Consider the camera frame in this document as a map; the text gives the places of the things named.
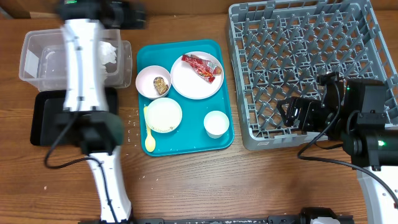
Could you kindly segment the red snack wrapper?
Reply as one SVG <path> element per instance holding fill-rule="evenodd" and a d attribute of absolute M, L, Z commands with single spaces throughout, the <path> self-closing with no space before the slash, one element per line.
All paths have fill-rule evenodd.
<path fill-rule="evenodd" d="M 221 75 L 222 69 L 216 63 L 201 59 L 196 55 L 183 55 L 182 61 L 187 62 L 197 75 L 204 81 L 212 83 L 217 75 Z"/>

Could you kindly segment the brown food chunk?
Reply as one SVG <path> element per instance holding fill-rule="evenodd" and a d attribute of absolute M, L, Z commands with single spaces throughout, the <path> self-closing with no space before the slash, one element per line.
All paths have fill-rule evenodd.
<path fill-rule="evenodd" d="M 154 87 L 159 95 L 163 95 L 169 90 L 168 84 L 166 84 L 162 77 L 156 77 L 154 79 Z"/>

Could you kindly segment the white bowl with rice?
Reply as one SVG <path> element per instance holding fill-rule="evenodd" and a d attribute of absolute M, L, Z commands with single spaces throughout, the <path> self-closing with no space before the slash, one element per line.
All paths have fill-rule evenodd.
<path fill-rule="evenodd" d="M 157 133 L 170 133 L 182 121 L 182 108 L 171 98 L 158 98 L 152 101 L 144 114 L 148 127 Z"/>

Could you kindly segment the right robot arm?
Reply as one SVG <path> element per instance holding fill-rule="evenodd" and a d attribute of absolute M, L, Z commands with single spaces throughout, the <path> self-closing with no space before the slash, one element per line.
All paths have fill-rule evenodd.
<path fill-rule="evenodd" d="M 339 73 L 317 76 L 324 87 L 322 100 L 290 97 L 277 109 L 285 126 L 316 132 L 297 157 L 350 167 L 357 171 L 369 223 L 397 223 L 397 130 L 387 129 L 384 103 L 387 88 L 382 81 L 352 78 Z M 338 141 L 351 160 L 304 156 L 322 137 Z"/>

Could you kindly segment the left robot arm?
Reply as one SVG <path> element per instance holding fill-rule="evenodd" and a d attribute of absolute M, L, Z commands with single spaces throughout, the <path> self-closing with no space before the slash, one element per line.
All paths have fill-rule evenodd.
<path fill-rule="evenodd" d="M 100 73 L 100 40 L 105 29 L 143 29 L 144 5 L 134 1 L 60 1 L 61 28 L 67 60 L 67 89 L 63 111 L 55 118 L 61 133 L 44 158 L 49 169 L 87 162 L 101 204 L 99 223 L 134 223 L 121 168 L 124 142 L 122 119 L 109 111 Z M 82 157 L 51 165 L 49 157 L 67 138 Z"/>

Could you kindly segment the white napkin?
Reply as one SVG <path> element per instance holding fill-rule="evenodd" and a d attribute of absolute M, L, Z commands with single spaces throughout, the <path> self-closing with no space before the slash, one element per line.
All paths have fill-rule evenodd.
<path fill-rule="evenodd" d="M 113 47 L 109 42 L 99 42 L 99 70 L 102 74 L 107 74 L 106 64 L 116 63 L 116 47 Z"/>

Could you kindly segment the pink bowl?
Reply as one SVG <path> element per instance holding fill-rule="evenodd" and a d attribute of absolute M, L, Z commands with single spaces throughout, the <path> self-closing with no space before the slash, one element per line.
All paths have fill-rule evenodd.
<path fill-rule="evenodd" d="M 159 94 L 154 85 L 154 80 L 159 77 L 162 78 L 168 86 L 168 89 L 163 94 Z M 158 65 L 151 65 L 143 68 L 136 77 L 136 88 L 138 92 L 151 100 L 166 96 L 171 86 L 172 78 L 170 73 L 164 67 Z"/>

